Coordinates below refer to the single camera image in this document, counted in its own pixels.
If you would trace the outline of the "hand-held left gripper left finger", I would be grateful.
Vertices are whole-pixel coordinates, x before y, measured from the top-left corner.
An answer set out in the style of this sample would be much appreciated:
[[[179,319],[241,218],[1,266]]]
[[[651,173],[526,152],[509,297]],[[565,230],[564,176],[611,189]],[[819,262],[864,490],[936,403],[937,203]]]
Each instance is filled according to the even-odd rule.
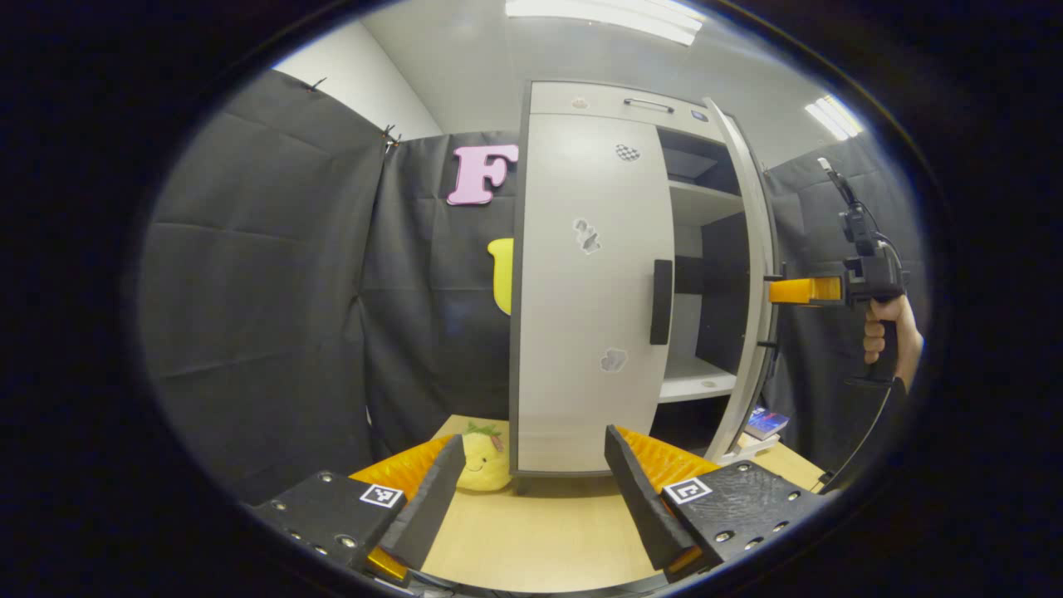
[[[465,467],[462,435],[443,435],[345,476],[315,472],[249,512],[334,567],[408,586]]]

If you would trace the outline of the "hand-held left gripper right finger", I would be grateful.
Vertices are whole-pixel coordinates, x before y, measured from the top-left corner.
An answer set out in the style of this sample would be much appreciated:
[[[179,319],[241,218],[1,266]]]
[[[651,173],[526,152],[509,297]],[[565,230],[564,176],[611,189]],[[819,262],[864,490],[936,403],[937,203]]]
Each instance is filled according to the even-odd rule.
[[[742,459],[722,466],[607,425],[604,457],[649,564],[668,582],[709,571],[784,537],[823,496]]]

